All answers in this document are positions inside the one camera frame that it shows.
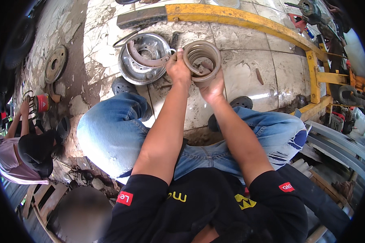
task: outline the brake disc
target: brake disc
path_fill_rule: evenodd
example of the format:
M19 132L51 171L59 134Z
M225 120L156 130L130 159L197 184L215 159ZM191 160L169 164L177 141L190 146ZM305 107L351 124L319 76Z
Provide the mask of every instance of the brake disc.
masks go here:
M59 46L47 59L45 69L45 82L52 84L62 73L67 60L68 51L65 46Z
M165 74L166 61L172 54L168 42L154 33L129 38L119 53L119 70L132 84L146 85Z

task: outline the rusty coil spring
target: rusty coil spring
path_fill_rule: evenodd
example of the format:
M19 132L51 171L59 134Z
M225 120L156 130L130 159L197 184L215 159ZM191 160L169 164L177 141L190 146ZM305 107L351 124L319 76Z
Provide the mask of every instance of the rusty coil spring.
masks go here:
M208 58L214 69L210 72L199 71L192 64L199 58ZM184 47L184 62L193 72L192 81L199 88L208 86L218 73L221 64L219 49L208 41L194 41Z

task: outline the metal disc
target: metal disc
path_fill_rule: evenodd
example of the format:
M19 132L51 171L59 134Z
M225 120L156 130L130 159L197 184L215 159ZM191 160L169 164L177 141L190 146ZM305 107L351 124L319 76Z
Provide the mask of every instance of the metal disc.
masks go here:
M68 51L65 46L59 46L47 59L45 69L45 82L54 83L61 75L67 60Z
M136 40L136 51L145 51L149 54L151 60L157 60L168 55L170 49L168 42L161 36L154 33L141 33L130 37L129 41ZM120 73L132 84L146 85L150 84L165 74L165 66L158 68L146 67L138 64L128 53L126 45L122 47L119 53L118 67Z

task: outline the hand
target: hand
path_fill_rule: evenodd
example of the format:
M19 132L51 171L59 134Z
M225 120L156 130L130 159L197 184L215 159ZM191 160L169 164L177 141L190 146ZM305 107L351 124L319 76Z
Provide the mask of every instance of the hand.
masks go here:
M209 69L210 71L213 70L213 68L205 62L202 62L202 65L205 68ZM214 80L212 80L210 85L207 87L200 88L200 93L206 102L208 102L209 104L213 104L218 99L225 99L223 96L223 90L224 90L223 70L222 68L220 68L219 72L216 74Z
M27 97L20 105L20 114L22 114L23 120L28 119L29 111L30 111L30 104L29 104L29 98Z
M179 48L166 63L166 72L172 79L173 84L182 84L187 87L187 91L191 86L191 71L184 62L184 50Z

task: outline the blue jeans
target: blue jeans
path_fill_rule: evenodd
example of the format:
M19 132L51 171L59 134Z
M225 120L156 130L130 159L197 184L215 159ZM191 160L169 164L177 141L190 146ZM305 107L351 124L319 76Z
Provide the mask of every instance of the blue jeans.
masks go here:
M104 100L80 119L77 137L84 154L111 178L125 184L150 128L141 117L147 109L140 95L121 93ZM256 134L274 169L279 169L302 149L306 142L304 123L295 116L279 112L257 112L243 107L234 111ZM210 146L187 145L174 173L174 179L196 168L214 167L244 180L226 142Z

